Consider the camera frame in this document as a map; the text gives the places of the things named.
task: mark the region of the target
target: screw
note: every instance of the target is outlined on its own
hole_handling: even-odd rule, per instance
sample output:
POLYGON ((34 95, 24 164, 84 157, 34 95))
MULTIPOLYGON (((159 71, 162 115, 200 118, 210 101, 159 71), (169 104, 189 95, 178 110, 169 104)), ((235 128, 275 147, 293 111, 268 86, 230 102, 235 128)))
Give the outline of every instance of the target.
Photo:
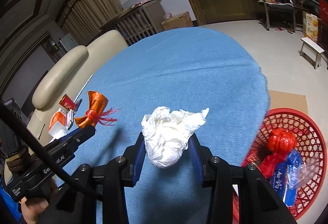
POLYGON ((247 168, 250 169, 250 170, 256 170, 256 166, 253 163, 248 164, 247 168))
POLYGON ((125 157, 122 155, 119 155, 117 158, 115 158, 115 161, 118 163, 122 163, 125 161, 125 157))
POLYGON ((79 166, 79 170, 81 171, 85 171, 89 168, 90 166, 88 164, 82 164, 79 166))
POLYGON ((218 156, 212 156, 212 157, 211 157, 211 161, 212 161, 213 163, 219 163, 219 162, 220 162, 220 158, 219 158, 218 156))

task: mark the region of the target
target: floor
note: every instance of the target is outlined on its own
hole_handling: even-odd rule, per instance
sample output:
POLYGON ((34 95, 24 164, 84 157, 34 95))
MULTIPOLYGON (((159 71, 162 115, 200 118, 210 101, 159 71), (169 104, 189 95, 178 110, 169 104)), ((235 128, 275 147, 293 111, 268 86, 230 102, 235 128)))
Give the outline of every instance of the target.
MULTIPOLYGON (((321 67, 314 67, 302 56, 301 31, 294 34, 285 31, 265 30, 257 20, 243 20, 205 25, 220 31, 240 43, 262 68, 268 79, 268 89, 306 96, 309 116, 320 128, 328 143, 328 70, 324 60, 321 67)), ((314 53, 306 47, 311 58, 314 53)), ((313 224, 328 203, 328 175, 311 208, 297 221, 313 224)))

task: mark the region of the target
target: red basket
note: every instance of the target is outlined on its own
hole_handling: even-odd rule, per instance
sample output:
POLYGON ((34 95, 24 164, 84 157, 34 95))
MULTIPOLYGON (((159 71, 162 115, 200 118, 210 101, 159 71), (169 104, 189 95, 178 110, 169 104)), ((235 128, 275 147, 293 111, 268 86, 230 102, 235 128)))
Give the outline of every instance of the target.
MULTIPOLYGON (((314 177, 303 187, 297 190, 295 205, 289 207, 293 217, 298 220, 312 205, 322 186, 327 166, 326 145, 318 126, 304 113, 290 109, 277 108, 270 110, 263 120, 263 124, 251 146, 242 166, 256 162, 260 158, 258 149, 266 145, 270 132, 275 128, 284 128, 297 135, 297 146, 302 159, 309 162, 311 157, 319 159, 314 177)), ((233 194, 233 216, 239 221, 238 196, 233 194)))

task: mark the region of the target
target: human hand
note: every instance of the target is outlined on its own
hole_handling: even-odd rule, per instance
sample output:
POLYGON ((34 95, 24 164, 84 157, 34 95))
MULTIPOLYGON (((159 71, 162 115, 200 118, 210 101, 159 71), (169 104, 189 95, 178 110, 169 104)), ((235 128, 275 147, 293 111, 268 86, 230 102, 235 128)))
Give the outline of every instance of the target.
MULTIPOLYGON (((58 187, 53 179, 49 181, 51 189, 50 200, 58 193, 58 187)), ((44 198, 24 197, 21 200, 22 215, 26 224, 36 224, 39 215, 48 207, 49 203, 44 198)))

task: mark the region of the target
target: beige curtain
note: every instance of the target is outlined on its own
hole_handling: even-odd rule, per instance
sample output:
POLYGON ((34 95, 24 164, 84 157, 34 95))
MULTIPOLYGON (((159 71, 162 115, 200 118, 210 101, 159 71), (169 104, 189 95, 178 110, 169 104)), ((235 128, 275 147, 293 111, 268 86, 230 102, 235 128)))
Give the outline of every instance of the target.
POLYGON ((120 0, 66 0, 56 20, 64 32, 87 45, 122 10, 120 0))

